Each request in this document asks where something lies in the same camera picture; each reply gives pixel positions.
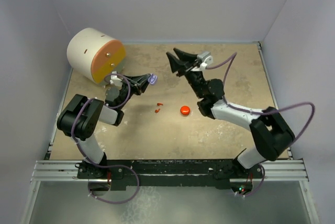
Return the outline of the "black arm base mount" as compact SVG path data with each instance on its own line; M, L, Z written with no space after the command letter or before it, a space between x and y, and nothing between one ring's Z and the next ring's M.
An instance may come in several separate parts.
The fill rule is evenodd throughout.
M85 161L75 164L77 176L103 189L124 191L128 186L214 187L248 192L261 179L259 165L244 169L233 159L108 160L106 168Z

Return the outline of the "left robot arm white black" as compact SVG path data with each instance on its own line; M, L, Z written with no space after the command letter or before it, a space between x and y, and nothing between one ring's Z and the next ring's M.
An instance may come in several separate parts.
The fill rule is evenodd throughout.
M105 101L76 94L60 113L57 128L73 139L83 161L90 163L90 173L96 178L104 177L108 171L106 154L94 135L97 123L119 126L124 117L122 108L132 95L141 95L157 79L152 73L126 76L114 71L104 77L104 82L111 86Z

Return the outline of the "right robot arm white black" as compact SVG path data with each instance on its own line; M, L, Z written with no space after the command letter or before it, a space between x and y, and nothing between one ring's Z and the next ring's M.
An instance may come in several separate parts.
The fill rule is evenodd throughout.
M233 173L246 177L251 168L264 161L275 161L295 140L295 135L281 114L274 108L247 108L227 102L224 82L206 80L204 70L211 69L213 57L209 52L191 54L173 49L167 52L172 73L185 77L195 95L200 113L208 118L223 120L251 132L254 146L243 150L234 159Z

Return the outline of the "orange earbud charging case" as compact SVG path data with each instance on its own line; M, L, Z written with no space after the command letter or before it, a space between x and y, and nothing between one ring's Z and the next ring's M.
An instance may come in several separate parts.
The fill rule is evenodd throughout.
M183 116L188 116L191 113L191 109L188 106L184 105L180 108L180 113Z

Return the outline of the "purple earbud charging case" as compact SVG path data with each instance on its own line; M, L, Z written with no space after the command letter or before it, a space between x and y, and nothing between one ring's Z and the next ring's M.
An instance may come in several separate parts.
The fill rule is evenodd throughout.
M158 76L155 75L155 74L153 74L153 73L151 73L150 76L149 76L149 78L148 78L149 84L150 85L155 85L156 82L157 82L157 80L158 80Z

